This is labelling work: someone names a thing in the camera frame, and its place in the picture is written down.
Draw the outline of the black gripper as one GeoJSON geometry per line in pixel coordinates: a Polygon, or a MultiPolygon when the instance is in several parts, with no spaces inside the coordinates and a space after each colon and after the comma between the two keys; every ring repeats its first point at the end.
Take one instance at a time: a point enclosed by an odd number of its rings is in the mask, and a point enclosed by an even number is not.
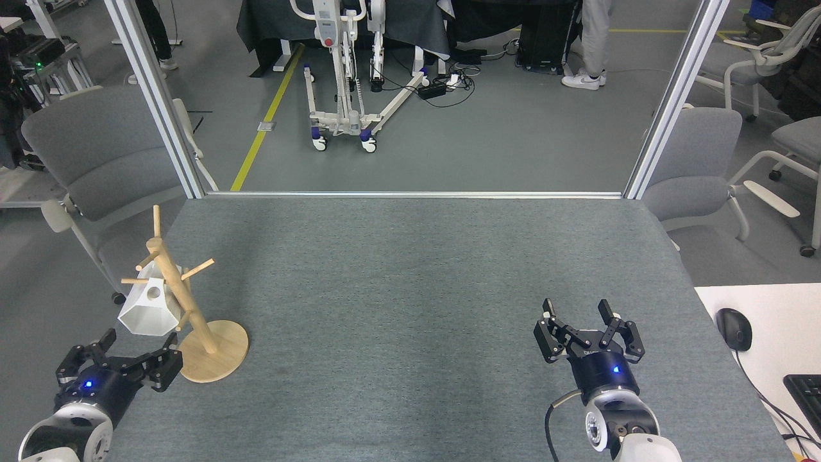
{"type": "Polygon", "coordinates": [[[554,363],[563,354],[568,354],[577,388],[581,391],[581,401],[587,403],[599,392],[622,387],[639,395],[640,388],[628,362],[636,364],[645,354],[644,345],[633,321],[625,321],[614,313],[607,299],[598,304],[599,314],[603,318],[606,330],[598,340],[600,348],[608,348],[615,334],[619,334],[625,345],[607,350],[587,351],[588,342],[580,331],[557,318],[556,310],[550,298],[543,302],[543,313],[534,327],[534,337],[546,363],[554,363]],[[578,345],[580,352],[571,349],[578,345]]]}
{"type": "Polygon", "coordinates": [[[100,340],[72,347],[56,369],[60,391],[54,398],[54,410],[80,403],[105,413],[117,428],[141,385],[157,392],[166,391],[182,369],[183,355],[176,348],[177,333],[170,334],[161,348],[152,353],[125,359],[125,375],[106,369],[106,351],[117,339],[115,329],[108,329],[100,340]],[[91,360],[96,366],[80,368],[91,360]]]}

